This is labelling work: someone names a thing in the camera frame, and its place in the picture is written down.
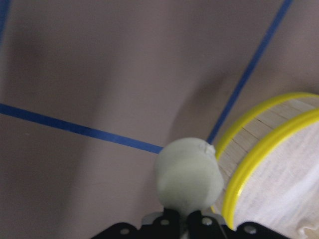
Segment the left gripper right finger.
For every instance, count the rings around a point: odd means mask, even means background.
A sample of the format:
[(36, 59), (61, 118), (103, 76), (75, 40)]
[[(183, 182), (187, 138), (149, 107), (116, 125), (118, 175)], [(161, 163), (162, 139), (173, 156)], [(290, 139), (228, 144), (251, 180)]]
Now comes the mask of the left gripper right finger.
[(285, 239), (286, 236), (256, 222), (244, 222), (230, 229), (224, 218), (215, 213), (191, 213), (186, 220), (191, 239)]

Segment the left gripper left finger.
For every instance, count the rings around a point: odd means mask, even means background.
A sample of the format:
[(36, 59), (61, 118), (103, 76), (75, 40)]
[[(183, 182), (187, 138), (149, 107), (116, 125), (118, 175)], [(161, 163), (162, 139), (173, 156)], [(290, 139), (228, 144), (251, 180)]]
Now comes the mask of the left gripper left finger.
[(174, 210), (150, 213), (142, 218), (138, 229), (128, 223), (116, 223), (94, 239), (178, 239), (180, 238), (180, 214)]

